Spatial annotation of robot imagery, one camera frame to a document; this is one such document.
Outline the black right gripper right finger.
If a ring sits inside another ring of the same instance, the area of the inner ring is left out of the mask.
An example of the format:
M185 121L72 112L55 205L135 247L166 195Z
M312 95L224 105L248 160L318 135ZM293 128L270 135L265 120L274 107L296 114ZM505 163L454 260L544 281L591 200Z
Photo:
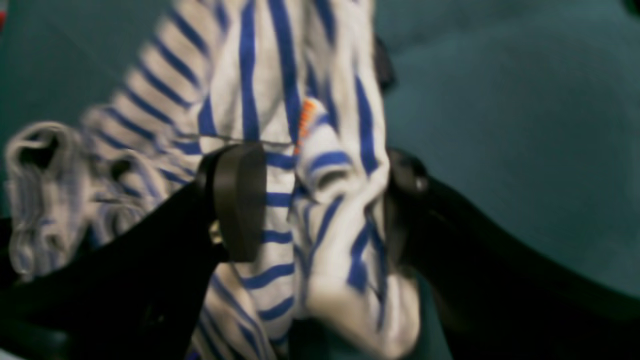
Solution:
M389 148L386 250L423 276L456 360L637 360L639 300L528 248Z

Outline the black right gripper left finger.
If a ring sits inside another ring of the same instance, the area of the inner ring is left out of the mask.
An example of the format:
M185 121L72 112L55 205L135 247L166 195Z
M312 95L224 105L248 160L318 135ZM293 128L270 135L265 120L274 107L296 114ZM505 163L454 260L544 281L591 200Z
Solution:
M1 292L1 349L24 360L182 360L208 283L258 255L266 207L260 143L206 155L192 182L125 234Z

